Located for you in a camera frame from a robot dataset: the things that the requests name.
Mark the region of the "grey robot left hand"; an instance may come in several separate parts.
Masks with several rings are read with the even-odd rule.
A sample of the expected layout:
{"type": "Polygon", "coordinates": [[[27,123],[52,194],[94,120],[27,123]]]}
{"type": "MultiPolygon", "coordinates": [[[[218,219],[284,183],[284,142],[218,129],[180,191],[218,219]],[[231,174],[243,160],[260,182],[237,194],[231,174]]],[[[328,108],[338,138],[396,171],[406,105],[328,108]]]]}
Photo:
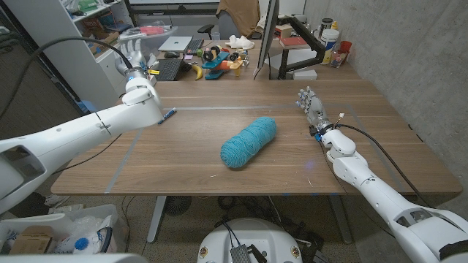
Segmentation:
{"type": "MultiPolygon", "coordinates": [[[[121,44],[120,51],[126,56],[133,68],[141,68],[145,71],[148,71],[149,69],[159,69],[159,61],[153,53],[149,55],[149,59],[146,59],[143,55],[141,50],[141,39],[136,39],[135,41],[131,39],[126,44],[121,44]]],[[[116,69],[121,75],[125,76],[128,72],[127,65],[118,53],[114,53],[114,56],[116,69]]]]}

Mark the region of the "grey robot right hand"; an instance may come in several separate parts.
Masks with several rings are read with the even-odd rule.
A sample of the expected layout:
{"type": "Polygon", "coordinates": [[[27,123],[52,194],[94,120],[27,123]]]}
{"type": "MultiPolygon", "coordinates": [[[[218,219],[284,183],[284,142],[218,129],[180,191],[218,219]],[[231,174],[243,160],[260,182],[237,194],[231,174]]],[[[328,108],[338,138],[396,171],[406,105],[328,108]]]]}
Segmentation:
{"type": "Polygon", "coordinates": [[[306,90],[301,89],[298,92],[298,97],[299,100],[296,104],[306,114],[306,119],[310,124],[309,130],[311,136],[323,136],[333,128],[333,124],[329,121],[321,100],[310,87],[307,86],[306,90]]]}

